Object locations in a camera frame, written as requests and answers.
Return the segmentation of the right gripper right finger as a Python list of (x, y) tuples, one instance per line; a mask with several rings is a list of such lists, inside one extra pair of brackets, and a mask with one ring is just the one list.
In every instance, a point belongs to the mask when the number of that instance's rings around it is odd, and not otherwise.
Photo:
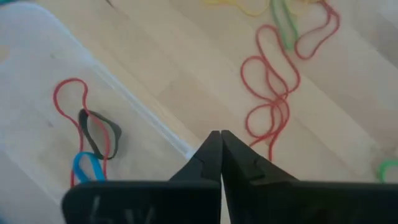
[(221, 136), (231, 224), (398, 224), (398, 184), (299, 180), (232, 132)]

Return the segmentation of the red thin rubber band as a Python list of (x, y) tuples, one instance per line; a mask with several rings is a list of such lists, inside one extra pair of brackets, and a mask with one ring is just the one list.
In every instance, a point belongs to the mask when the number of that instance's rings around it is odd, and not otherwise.
[[(325, 22), (317, 27), (314, 27), (311, 30), (306, 31), (303, 33), (294, 43), (294, 52), (296, 56), (301, 59), (301, 60), (310, 60), (318, 51), (318, 49), (321, 47), (321, 45), (327, 41), (330, 37), (336, 34), (336, 32), (339, 30), (340, 25), (341, 25), (341, 16), (340, 13), (337, 12), (329, 3), (327, 3), (327, 0), (317, 0), (317, 4), (321, 5), (321, 7), (324, 9), (326, 12), (326, 19)], [(303, 41), (306, 36), (309, 36), (310, 34), (314, 34), (316, 32), (320, 32), (323, 29), (326, 29), (326, 27), (330, 24), (331, 19), (335, 18), (336, 25), (334, 26), (333, 30), (324, 36), (321, 40), (317, 42), (317, 44), (314, 46), (314, 48), (310, 51), (308, 55), (304, 55), (299, 51), (299, 44), (301, 41)]]
[[(263, 30), (266, 30), (266, 29), (273, 31), (274, 35), (277, 38), (277, 43), (279, 44), (282, 55), (285, 57), (286, 61), (288, 62), (288, 64), (290, 65), (290, 67), (292, 68), (292, 70), (295, 74), (295, 85), (293, 87), (288, 86), (287, 81), (276, 71), (276, 69), (272, 66), (272, 64), (266, 57), (266, 54), (264, 53), (264, 50), (262, 48), (261, 41), (260, 41), (260, 34)], [(242, 63), (241, 68), (240, 68), (240, 76), (243, 81), (243, 84), (248, 89), (248, 91), (257, 98), (260, 98), (260, 99), (263, 99), (263, 100), (266, 100), (269, 102), (275, 102), (275, 103), (277, 103), (278, 101), (285, 101), (285, 99), (299, 87), (299, 85), (301, 83), (301, 76), (300, 76), (300, 73), (299, 73), (297, 67), (294, 65), (293, 61), (287, 55), (287, 52), (283, 47), (282, 36), (281, 36), (278, 28), (276, 28), (275, 26), (269, 25), (269, 24), (264, 24), (264, 25), (260, 26), (260, 28), (258, 28), (256, 31), (255, 41), (256, 41), (259, 55), (252, 55), (252, 56), (248, 57)], [(246, 81), (244, 71), (245, 71), (246, 64), (249, 63), (250, 61), (258, 61), (263, 64), (265, 82), (266, 82), (266, 85), (268, 86), (268, 89), (270, 89), (270, 91), (274, 95), (274, 98), (269, 98), (269, 97), (260, 95), (258, 92), (254, 91), (251, 88), (251, 86), (249, 85), (249, 83)], [(283, 91), (278, 92), (275, 90), (275, 88), (272, 86), (272, 83), (270, 80), (270, 75), (273, 75), (275, 77), (275, 79), (282, 85)]]
[[(65, 80), (62, 80), (61, 82), (59, 82), (56, 85), (56, 87), (53, 91), (52, 99), (53, 99), (54, 107), (61, 116), (63, 116), (67, 120), (69, 120), (76, 127), (76, 129), (78, 131), (78, 137), (79, 137), (78, 152), (87, 152), (87, 151), (84, 151), (84, 134), (83, 134), (83, 131), (81, 130), (80, 125), (78, 124), (78, 122), (76, 120), (74, 120), (71, 116), (67, 115), (61, 109), (59, 102), (58, 102), (58, 93), (61, 90), (61, 88), (64, 85), (67, 85), (67, 84), (73, 83), (73, 82), (81, 83), (83, 85), (83, 93), (81, 96), (81, 105), (82, 105), (83, 109), (89, 114), (89, 117), (94, 121), (94, 123), (100, 128), (100, 130), (103, 133), (103, 140), (104, 140), (104, 144), (105, 144), (105, 154), (104, 154), (104, 159), (103, 159), (103, 165), (101, 165), (101, 168), (102, 168), (102, 170), (105, 174), (106, 180), (107, 180), (107, 163), (108, 163), (108, 156), (109, 156), (110, 147), (111, 147), (111, 140), (109, 137), (109, 133), (106, 130), (104, 124), (98, 118), (95, 118), (92, 114), (90, 114), (89, 109), (86, 105), (86, 99), (87, 99), (87, 95), (88, 95), (88, 85), (82, 79), (76, 78), (76, 77), (67, 78)], [(75, 186), (75, 177), (77, 177), (77, 176), (73, 173), (73, 170), (71, 169), (70, 187)]]
[[(263, 134), (254, 134), (249, 125), (249, 119), (253, 113), (257, 110), (263, 108), (270, 108), (270, 116), (271, 116), (271, 125), (269, 129), (266, 130)], [(278, 140), (281, 132), (286, 127), (287, 123), (290, 119), (290, 106), (285, 100), (276, 100), (271, 101), (270, 103), (264, 103), (258, 106), (255, 106), (252, 110), (250, 110), (244, 120), (244, 126), (248, 134), (254, 138), (253, 142), (249, 144), (249, 147), (255, 146), (257, 143), (261, 141), (269, 140), (269, 146), (267, 151), (267, 159), (269, 161), (273, 161), (273, 152), (274, 152), (274, 144)]]

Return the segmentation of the blue wide rubber band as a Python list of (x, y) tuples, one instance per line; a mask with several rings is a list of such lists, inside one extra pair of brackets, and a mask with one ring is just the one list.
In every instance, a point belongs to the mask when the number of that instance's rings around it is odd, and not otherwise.
[(103, 170), (101, 168), (100, 162), (99, 162), (97, 157), (92, 152), (79, 152), (75, 156), (75, 158), (73, 160), (72, 170), (73, 170), (73, 173), (77, 176), (78, 180), (81, 183), (91, 181), (91, 179), (85, 174), (83, 169), (80, 167), (80, 161), (84, 157), (87, 157), (89, 159), (96, 180), (105, 181), (106, 177), (105, 177), (105, 174), (104, 174), (104, 172), (103, 172)]

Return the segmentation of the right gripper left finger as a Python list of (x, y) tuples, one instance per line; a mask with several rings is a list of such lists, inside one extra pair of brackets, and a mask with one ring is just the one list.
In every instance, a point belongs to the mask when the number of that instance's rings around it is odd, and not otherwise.
[(218, 224), (221, 133), (212, 131), (169, 180), (79, 184), (61, 208), (66, 224)]

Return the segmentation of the yellow thin rubber band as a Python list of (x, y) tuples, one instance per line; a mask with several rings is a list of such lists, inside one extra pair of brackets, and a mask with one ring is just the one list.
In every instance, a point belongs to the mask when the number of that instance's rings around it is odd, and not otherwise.
[(264, 4), (263, 7), (261, 7), (259, 10), (256, 11), (250, 11), (248, 8), (244, 7), (242, 3), (240, 3), (240, 0), (203, 0), (206, 4), (210, 5), (218, 5), (218, 4), (226, 4), (230, 6), (234, 6), (238, 8), (241, 12), (243, 12), (245, 15), (250, 16), (250, 17), (258, 17), (260, 16), (263, 12), (267, 10), (267, 8), (270, 5), (271, 0), (260, 0)]

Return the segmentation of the clear plastic bin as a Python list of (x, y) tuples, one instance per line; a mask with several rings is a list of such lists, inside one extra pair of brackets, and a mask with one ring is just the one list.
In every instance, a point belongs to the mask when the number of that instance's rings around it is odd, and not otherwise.
[[(78, 152), (76, 127), (53, 104), (67, 78), (88, 85), (87, 107), (122, 129), (110, 180), (165, 180), (194, 150), (157, 119), (48, 10), (17, 2), (0, 6), (0, 224), (61, 224)], [(83, 85), (58, 93), (77, 119)]]

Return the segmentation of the green wide rubber band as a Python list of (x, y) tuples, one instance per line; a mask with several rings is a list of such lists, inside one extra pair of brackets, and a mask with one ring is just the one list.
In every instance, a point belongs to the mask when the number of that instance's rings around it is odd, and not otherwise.
[[(299, 33), (297, 30), (297, 26), (295, 25), (295, 22), (292, 19), (292, 15), (287, 7), (286, 0), (270, 0), (270, 5), (271, 5), (272, 18), (273, 18), (274, 23), (279, 31), (280, 38), (282, 40), (284, 48), (286, 50), (292, 50), (294, 48), (295, 41), (299, 37)], [(280, 19), (278, 18), (278, 15), (277, 15), (277, 6), (278, 5), (282, 6), (282, 12), (284, 13), (284, 17), (286, 18), (287, 23), (288, 23), (290, 29), (292, 30), (292, 40), (289, 40), (289, 37), (288, 37), (286, 31), (284, 30), (284, 28), (280, 22)]]
[(386, 172), (390, 167), (398, 167), (398, 159), (388, 159), (380, 163), (377, 168), (377, 178), (380, 183), (386, 182)]

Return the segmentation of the black wide rubber band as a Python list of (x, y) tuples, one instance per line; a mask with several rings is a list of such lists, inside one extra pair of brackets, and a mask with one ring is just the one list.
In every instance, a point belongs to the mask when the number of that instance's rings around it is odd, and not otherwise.
[[(119, 140), (120, 140), (121, 135), (122, 135), (122, 133), (123, 133), (123, 132), (122, 132), (122, 129), (120, 128), (119, 125), (117, 125), (116, 123), (114, 123), (114, 122), (111, 121), (110, 119), (104, 117), (103, 115), (101, 115), (101, 114), (99, 114), (99, 113), (97, 113), (97, 112), (95, 112), (95, 111), (91, 111), (91, 110), (89, 110), (89, 112), (90, 112), (90, 114), (92, 114), (95, 118), (98, 118), (100, 121), (104, 121), (105, 123), (107, 123), (107, 124), (110, 126), (111, 130), (113, 131), (113, 133), (114, 133), (114, 140), (115, 140), (115, 142), (114, 142), (114, 150), (113, 150), (113, 153), (111, 153), (111, 154), (108, 156), (108, 160), (111, 160), (111, 159), (113, 159), (113, 158), (116, 156), (116, 154), (118, 153)], [(103, 159), (104, 159), (104, 155), (100, 152), (100, 150), (98, 149), (98, 147), (97, 147), (95, 141), (94, 141), (93, 138), (90, 136), (90, 132), (89, 132), (89, 130), (88, 130), (88, 117), (89, 117), (89, 114), (88, 114), (84, 109), (81, 109), (81, 110), (79, 111), (79, 114), (78, 114), (78, 123), (79, 123), (79, 125), (80, 125), (80, 127), (81, 127), (81, 130), (83, 131), (83, 134), (84, 134), (85, 137), (87, 138), (88, 143), (89, 143), (89, 145), (91, 146), (91, 148), (92, 148), (92, 150), (93, 150), (94, 155), (96, 156), (96, 158), (97, 158), (97, 159), (100, 159), (100, 160), (103, 160)]]

